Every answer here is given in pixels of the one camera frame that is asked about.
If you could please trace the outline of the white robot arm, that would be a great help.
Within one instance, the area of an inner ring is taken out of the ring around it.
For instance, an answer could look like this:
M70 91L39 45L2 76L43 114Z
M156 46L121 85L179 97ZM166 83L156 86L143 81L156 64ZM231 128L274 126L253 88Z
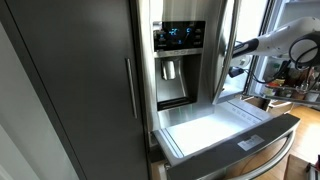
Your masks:
M233 57L288 54L299 66L319 64L320 20L302 17L234 47Z

